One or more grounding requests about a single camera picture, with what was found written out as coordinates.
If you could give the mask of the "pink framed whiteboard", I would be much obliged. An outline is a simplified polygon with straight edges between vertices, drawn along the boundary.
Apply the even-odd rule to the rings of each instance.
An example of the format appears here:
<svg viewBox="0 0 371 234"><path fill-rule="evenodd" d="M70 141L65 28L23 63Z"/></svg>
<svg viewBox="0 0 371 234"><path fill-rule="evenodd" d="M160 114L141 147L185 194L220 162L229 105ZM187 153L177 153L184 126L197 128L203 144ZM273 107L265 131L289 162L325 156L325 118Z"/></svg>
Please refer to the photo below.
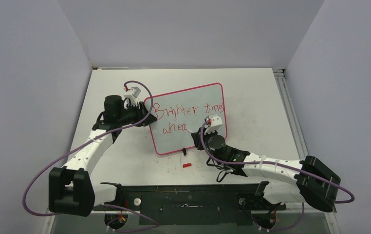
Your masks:
<svg viewBox="0 0 371 234"><path fill-rule="evenodd" d="M145 98L146 109L157 117L150 132L156 154L163 156L194 147L194 132L209 115L218 114L223 121L218 133L227 137L223 86L211 83Z"/></svg>

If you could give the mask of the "red marker cap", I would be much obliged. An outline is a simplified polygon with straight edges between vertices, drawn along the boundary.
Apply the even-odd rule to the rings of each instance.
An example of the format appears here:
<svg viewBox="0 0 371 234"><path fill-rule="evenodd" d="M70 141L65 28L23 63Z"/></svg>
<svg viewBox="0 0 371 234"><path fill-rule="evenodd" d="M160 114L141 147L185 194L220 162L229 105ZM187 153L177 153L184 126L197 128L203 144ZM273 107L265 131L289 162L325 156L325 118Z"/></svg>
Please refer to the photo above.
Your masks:
<svg viewBox="0 0 371 234"><path fill-rule="evenodd" d="M187 167L190 167L190 166L192 166L191 163L186 163L186 164L183 164L183 165L182 165L183 168L187 168Z"/></svg>

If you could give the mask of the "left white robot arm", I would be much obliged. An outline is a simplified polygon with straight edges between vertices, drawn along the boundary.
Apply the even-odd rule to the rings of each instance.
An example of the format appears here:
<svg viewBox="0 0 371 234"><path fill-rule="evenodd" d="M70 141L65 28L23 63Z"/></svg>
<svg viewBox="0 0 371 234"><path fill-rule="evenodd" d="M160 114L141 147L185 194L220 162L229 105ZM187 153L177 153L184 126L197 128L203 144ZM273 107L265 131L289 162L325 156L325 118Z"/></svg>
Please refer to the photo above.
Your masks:
<svg viewBox="0 0 371 234"><path fill-rule="evenodd" d="M145 104L130 98L129 103L118 95L107 96L104 111L86 141L87 145L62 167L49 172L48 208L53 213L88 216L94 207L106 203L112 210L124 205L124 196L117 192L117 184L101 182L93 185L91 174L100 158L130 125L149 126L157 117L148 112Z"/></svg>

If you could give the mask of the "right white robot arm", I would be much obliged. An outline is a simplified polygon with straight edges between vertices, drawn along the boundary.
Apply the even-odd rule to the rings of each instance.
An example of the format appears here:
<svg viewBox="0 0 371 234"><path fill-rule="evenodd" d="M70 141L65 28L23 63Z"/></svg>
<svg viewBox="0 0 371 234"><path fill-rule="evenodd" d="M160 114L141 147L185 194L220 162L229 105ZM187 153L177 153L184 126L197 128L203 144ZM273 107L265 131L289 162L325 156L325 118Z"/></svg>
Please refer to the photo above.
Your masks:
<svg viewBox="0 0 371 234"><path fill-rule="evenodd" d="M193 132L191 137L197 150L206 151L214 166L229 174L266 180L254 196L259 208L281 202L304 202L322 212L334 210L341 179L317 157L281 160L260 156L227 145L217 132Z"/></svg>

